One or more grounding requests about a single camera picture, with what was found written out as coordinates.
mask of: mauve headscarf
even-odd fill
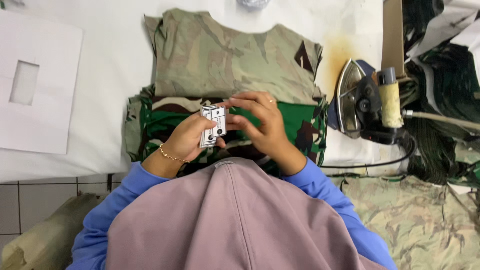
[[[385,269],[323,200],[230,158],[153,186],[113,221],[107,269]]]

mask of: blue sleeve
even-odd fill
[[[73,263],[67,269],[105,269],[107,232],[115,217],[150,187],[168,180],[145,171],[140,162],[133,163],[122,184],[85,216],[84,229],[73,244]]]
[[[307,158],[305,168],[283,178],[313,198],[324,200],[342,217],[359,254],[388,269],[396,269],[385,241],[367,229],[353,210],[354,206],[315,163]]]

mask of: folded camouflage garment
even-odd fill
[[[132,161],[143,161],[165,142],[175,127],[202,106],[222,102],[221,98],[156,97],[155,85],[144,87],[130,98],[125,122],[125,145]],[[328,104],[320,99],[317,106],[278,103],[287,137],[302,153],[321,164],[326,148],[326,114]],[[248,111],[231,108],[230,113],[247,117],[259,125]],[[260,153],[242,131],[230,131],[223,137],[225,148],[209,147],[191,163],[182,167],[179,176],[192,173],[226,157],[242,157],[255,161],[273,176],[279,176],[276,164]]]
[[[208,12],[168,10],[145,17],[156,54],[156,92],[163,97],[229,98],[267,91],[278,101],[317,105],[313,80],[322,46],[275,25],[242,33]]]
[[[399,270],[480,269],[480,193],[458,195],[415,176],[332,178]]]

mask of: hand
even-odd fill
[[[283,116],[268,92],[244,92],[233,95],[228,101],[233,106],[248,110],[261,123],[257,128],[247,118],[233,115],[230,129],[243,130],[253,146],[270,156],[284,174],[293,175],[305,167],[306,158],[288,140]]]
[[[225,106],[227,110],[231,107],[228,102],[222,102],[216,105],[217,107]],[[231,123],[232,116],[227,114],[226,120],[227,130],[229,130],[228,123]],[[198,147],[202,131],[213,128],[215,125],[215,121],[206,119],[204,116],[201,116],[200,113],[192,114],[175,128],[168,140],[162,145],[162,150],[174,158],[192,161],[203,150]],[[216,145],[225,147],[225,141],[218,137],[216,139]],[[142,162],[143,168],[149,173],[165,178],[173,178],[177,175],[182,165],[183,162],[181,161],[164,157],[160,149],[156,150]]]

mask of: sleeve cuff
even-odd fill
[[[312,177],[325,178],[325,174],[318,168],[318,166],[309,158],[307,158],[307,164],[303,169],[291,176],[284,176],[283,180],[295,185],[304,186],[312,182]]]
[[[131,192],[140,195],[152,186],[156,184],[161,184],[168,180],[170,179],[156,176],[147,172],[142,167],[140,161],[137,161],[132,163],[132,168],[130,169],[130,172],[122,180],[122,185],[124,185]]]

